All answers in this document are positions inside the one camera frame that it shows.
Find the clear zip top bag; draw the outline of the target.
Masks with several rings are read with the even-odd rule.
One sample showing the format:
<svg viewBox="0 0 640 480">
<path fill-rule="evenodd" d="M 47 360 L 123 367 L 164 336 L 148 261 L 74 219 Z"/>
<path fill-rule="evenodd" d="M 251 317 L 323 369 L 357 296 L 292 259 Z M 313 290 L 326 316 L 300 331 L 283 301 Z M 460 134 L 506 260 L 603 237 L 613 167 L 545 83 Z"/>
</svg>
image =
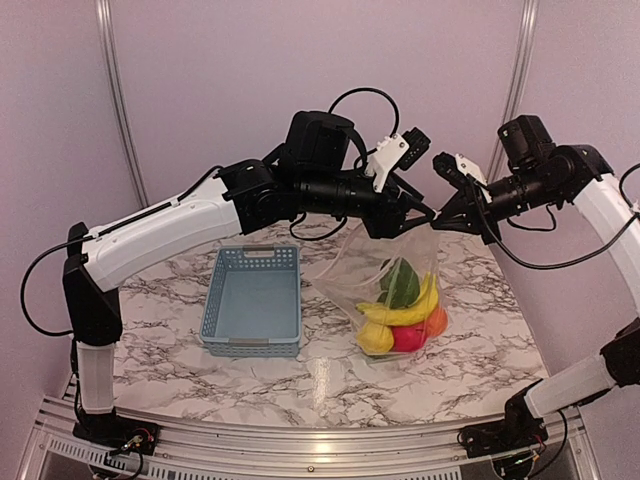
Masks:
<svg viewBox="0 0 640 480">
<path fill-rule="evenodd" d="M 449 326 L 438 250 L 428 225 L 392 240 L 371 239 L 358 226 L 312 285 L 346 314 L 370 360 L 414 354 Z"/>
</svg>

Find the dark green toy pepper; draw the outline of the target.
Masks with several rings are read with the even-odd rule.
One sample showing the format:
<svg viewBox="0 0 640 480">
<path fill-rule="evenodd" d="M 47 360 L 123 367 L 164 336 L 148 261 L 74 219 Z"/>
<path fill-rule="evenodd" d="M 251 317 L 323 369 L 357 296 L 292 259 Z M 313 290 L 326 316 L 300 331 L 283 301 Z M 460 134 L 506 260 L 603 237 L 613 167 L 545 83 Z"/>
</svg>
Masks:
<svg viewBox="0 0 640 480">
<path fill-rule="evenodd" d="M 385 260 L 381 267 L 386 272 L 379 280 L 377 301 L 391 309 L 407 308 L 420 296 L 418 274 L 405 258 L 397 258 L 391 267 L 386 268 L 388 263 Z"/>
</svg>

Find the orange toy orange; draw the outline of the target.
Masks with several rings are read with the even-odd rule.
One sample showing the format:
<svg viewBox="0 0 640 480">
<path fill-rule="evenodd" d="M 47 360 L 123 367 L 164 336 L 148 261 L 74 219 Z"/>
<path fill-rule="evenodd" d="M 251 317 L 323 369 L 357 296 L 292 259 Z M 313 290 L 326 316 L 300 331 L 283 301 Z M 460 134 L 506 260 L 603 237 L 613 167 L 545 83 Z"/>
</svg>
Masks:
<svg viewBox="0 0 640 480">
<path fill-rule="evenodd" d="M 443 307 L 436 307 L 425 322 L 425 332 L 428 337 L 440 336 L 448 327 L 447 311 Z"/>
</svg>

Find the yellow toy bananas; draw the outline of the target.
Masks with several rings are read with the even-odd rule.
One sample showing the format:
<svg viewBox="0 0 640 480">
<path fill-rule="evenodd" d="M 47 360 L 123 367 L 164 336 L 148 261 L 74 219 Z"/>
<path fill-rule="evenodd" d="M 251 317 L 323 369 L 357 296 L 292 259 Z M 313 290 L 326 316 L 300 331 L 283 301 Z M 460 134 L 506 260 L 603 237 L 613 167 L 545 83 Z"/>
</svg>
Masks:
<svg viewBox="0 0 640 480">
<path fill-rule="evenodd" d="M 410 326 L 424 321 L 439 305 L 436 274 L 427 274 L 421 284 L 418 299 L 409 307 L 391 309 L 382 303 L 361 302 L 356 310 L 366 319 L 383 326 Z"/>
</svg>

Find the red toy apple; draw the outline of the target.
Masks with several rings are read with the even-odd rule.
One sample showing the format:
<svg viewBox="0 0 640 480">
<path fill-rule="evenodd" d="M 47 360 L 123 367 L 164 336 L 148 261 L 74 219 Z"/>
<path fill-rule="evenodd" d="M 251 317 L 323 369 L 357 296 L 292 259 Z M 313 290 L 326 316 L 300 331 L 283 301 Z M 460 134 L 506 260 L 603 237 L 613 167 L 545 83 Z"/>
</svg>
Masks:
<svg viewBox="0 0 640 480">
<path fill-rule="evenodd" d="M 393 326 L 393 352 L 411 353 L 420 350 L 429 338 L 424 323 L 409 326 Z"/>
</svg>

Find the yellow toy pear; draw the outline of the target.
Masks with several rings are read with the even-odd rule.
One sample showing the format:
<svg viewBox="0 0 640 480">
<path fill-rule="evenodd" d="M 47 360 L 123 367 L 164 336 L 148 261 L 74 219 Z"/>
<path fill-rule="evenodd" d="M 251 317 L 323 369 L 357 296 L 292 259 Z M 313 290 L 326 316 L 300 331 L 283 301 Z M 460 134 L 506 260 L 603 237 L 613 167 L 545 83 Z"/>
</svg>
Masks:
<svg viewBox="0 0 640 480">
<path fill-rule="evenodd" d="M 367 355 L 384 355 L 394 347 L 392 329 L 373 322 L 367 322 L 358 331 L 356 340 Z"/>
</svg>

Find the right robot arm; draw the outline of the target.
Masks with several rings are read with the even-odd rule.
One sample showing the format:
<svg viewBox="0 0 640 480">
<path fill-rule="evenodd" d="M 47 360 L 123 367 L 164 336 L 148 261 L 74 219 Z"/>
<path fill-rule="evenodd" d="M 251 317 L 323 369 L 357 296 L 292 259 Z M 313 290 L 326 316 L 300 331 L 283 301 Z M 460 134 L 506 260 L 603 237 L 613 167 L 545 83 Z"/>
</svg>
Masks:
<svg viewBox="0 0 640 480">
<path fill-rule="evenodd" d="M 441 153 L 433 160 L 436 173 L 451 184 L 455 195 L 432 223 L 435 230 L 478 235 L 485 244 L 496 245 L 522 268 L 552 272 L 585 264 L 601 255 L 610 266 L 598 266 L 587 277 L 587 296 L 580 300 L 576 287 L 568 299 L 554 294 L 548 307 L 540 308 L 546 320 L 564 320 L 564 327 L 545 327 L 534 321 L 537 340 L 557 335 L 561 340 L 584 340 L 603 332 L 610 300 L 595 289 L 608 277 L 639 297 L 639 211 L 630 203 L 610 165 L 589 145 L 554 143 L 507 150 L 511 174 L 486 183 L 475 163 L 461 155 Z M 600 248 L 581 257 L 555 264 L 533 264 L 517 257 L 502 242 L 501 221 L 539 206 L 573 206 L 602 240 Z M 604 306 L 596 303 L 603 301 Z M 639 382 L 639 320 L 631 322 L 597 353 L 540 380 L 505 404 L 499 421 L 468 426 L 461 431 L 461 444 L 471 456 L 527 445 L 544 438 L 544 417 L 572 406 L 589 404 L 615 388 Z"/>
</svg>

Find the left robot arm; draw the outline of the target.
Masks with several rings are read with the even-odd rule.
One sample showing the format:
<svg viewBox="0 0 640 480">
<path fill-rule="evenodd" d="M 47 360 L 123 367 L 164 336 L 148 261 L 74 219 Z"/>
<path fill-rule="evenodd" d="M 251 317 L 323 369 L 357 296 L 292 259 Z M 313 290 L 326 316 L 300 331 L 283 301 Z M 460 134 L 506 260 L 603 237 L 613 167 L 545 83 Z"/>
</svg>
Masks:
<svg viewBox="0 0 640 480">
<path fill-rule="evenodd" d="M 79 381 L 76 437 L 116 447 L 155 425 L 117 415 L 114 350 L 123 332 L 119 287 L 140 271 L 191 248 L 247 235 L 302 213 L 363 221 L 373 239 L 392 239 L 434 219 L 422 195 L 403 180 L 380 186 L 356 171 L 330 172 L 245 160 L 214 167 L 184 193 L 113 224 L 70 228 L 62 284 L 71 321 L 71 366 Z"/>
</svg>

